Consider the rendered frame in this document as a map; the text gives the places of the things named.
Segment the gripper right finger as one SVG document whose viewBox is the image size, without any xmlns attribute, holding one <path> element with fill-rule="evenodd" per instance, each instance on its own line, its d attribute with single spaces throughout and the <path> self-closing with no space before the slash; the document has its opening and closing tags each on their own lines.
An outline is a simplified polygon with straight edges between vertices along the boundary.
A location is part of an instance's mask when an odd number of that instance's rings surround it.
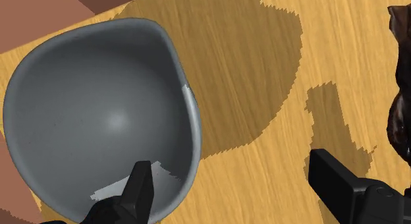
<svg viewBox="0 0 411 224">
<path fill-rule="evenodd" d="M 310 151 L 308 182 L 340 224 L 411 224 L 411 198 L 359 178 L 325 149 Z"/>
</svg>

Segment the grey bowl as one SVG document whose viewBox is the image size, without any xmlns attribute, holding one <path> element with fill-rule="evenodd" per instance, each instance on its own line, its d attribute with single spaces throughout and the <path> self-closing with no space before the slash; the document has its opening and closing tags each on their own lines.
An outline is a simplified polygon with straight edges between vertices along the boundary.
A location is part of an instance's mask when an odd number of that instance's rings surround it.
<svg viewBox="0 0 411 224">
<path fill-rule="evenodd" d="M 59 34 L 18 64 L 5 92 L 5 139 L 30 189 L 80 222 L 150 161 L 149 222 L 184 200 L 198 169 L 198 104 L 177 51 L 156 22 L 121 18 Z"/>
</svg>

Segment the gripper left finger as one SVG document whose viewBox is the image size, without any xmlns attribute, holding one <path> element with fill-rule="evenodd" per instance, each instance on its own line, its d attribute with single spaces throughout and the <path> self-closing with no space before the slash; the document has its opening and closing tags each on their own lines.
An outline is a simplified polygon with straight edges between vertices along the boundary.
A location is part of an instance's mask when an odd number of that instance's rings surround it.
<svg viewBox="0 0 411 224">
<path fill-rule="evenodd" d="M 154 189 L 150 161 L 138 161 L 123 193 L 95 203 L 80 224 L 148 224 Z"/>
</svg>

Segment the dark brown glossy figure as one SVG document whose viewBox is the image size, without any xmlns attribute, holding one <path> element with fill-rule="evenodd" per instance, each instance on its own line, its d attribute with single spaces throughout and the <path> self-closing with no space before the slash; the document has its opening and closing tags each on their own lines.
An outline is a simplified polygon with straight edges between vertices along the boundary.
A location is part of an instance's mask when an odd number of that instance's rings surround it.
<svg viewBox="0 0 411 224">
<path fill-rule="evenodd" d="M 389 6 L 388 12 L 389 29 L 398 42 L 395 78 L 399 91 L 389 109 L 387 137 L 411 166 L 411 4 Z"/>
</svg>

